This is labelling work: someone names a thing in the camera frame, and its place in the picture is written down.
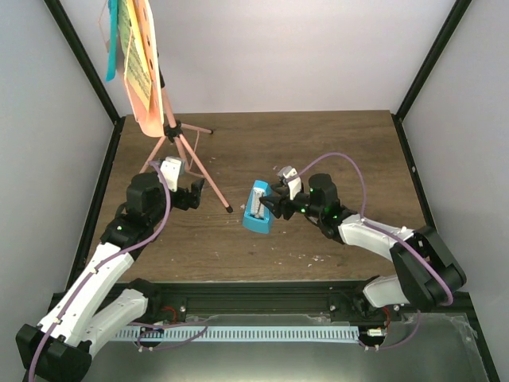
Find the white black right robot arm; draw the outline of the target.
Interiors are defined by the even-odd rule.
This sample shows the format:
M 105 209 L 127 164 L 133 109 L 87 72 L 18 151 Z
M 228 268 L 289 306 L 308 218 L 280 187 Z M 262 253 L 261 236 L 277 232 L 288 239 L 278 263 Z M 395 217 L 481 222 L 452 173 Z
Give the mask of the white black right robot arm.
M 340 244 L 362 248 L 392 262 L 392 276 L 367 281 L 353 301 L 356 316 L 370 321 L 383 307 L 410 304 L 423 312 L 449 306 L 467 281 L 462 267 L 435 228 L 392 227 L 367 219 L 340 202 L 336 185 L 326 173 L 314 174 L 305 189 L 291 172 L 279 182 L 252 192 L 254 217 L 289 220 L 299 212 L 322 234 Z

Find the blue metronome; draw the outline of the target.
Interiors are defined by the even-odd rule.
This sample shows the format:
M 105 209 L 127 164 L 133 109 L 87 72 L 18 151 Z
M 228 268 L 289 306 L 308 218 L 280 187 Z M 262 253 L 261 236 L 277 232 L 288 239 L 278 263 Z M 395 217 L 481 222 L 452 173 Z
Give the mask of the blue metronome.
M 243 227 L 251 232 L 269 234 L 274 217 L 270 210 L 262 204 L 261 197 L 271 195 L 267 182 L 256 180 L 251 188 L 246 208 L 243 213 Z

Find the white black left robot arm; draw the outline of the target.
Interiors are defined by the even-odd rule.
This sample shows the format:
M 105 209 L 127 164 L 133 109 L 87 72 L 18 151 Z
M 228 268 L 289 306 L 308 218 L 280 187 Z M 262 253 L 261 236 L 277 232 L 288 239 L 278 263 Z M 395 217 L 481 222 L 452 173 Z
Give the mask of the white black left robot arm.
M 101 348 L 132 325 L 161 330 L 162 296 L 155 284 L 135 279 L 107 306 L 119 278 L 154 242 L 172 209 L 197 209 L 204 180 L 190 188 L 160 170 L 135 175 L 126 200 L 102 234 L 91 260 L 63 298 L 36 324 L 23 325 L 16 344 L 25 380 L 81 381 Z

